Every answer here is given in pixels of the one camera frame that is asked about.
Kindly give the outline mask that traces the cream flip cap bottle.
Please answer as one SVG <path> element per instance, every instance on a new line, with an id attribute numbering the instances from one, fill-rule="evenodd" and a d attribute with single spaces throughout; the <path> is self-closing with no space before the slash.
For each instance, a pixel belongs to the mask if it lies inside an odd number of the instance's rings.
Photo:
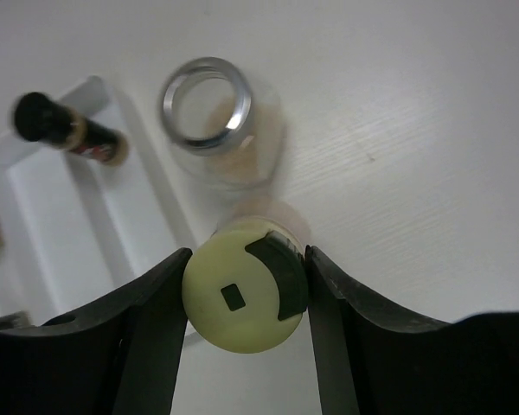
<path id="1" fill-rule="evenodd" d="M 269 196 L 239 202 L 185 267 L 183 307 L 195 331 L 238 354 L 285 342 L 307 309 L 310 238 L 288 203 Z"/>

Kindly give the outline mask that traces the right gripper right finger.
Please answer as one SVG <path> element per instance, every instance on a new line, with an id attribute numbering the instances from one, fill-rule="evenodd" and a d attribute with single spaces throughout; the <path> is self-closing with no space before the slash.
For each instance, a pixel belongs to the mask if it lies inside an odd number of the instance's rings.
<path id="1" fill-rule="evenodd" d="M 519 414 L 519 312 L 448 323 L 305 254 L 325 414 Z"/>

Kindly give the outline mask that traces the small black cap spice jar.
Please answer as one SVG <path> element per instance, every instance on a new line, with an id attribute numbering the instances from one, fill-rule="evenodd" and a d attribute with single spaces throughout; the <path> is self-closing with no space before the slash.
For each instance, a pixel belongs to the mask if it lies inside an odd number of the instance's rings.
<path id="1" fill-rule="evenodd" d="M 14 104 L 11 120 L 18 136 L 70 152 L 104 165 L 119 166 L 129 144 L 117 130 L 107 128 L 39 92 L 26 93 Z"/>

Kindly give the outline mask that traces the glass jar silver rim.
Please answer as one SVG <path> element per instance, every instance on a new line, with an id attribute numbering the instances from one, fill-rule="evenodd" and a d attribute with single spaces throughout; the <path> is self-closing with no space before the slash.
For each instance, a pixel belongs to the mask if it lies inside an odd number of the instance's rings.
<path id="1" fill-rule="evenodd" d="M 195 58 L 169 75 L 159 119 L 176 163 L 228 191 L 267 185 L 284 149 L 278 92 L 255 72 L 219 57 Z"/>

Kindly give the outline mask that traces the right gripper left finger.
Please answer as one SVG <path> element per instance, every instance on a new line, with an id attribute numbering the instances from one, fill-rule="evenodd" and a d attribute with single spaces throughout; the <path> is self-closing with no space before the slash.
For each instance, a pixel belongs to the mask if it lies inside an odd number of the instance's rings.
<path id="1" fill-rule="evenodd" d="M 45 322 L 0 317 L 0 414 L 169 414 L 192 251 Z"/>

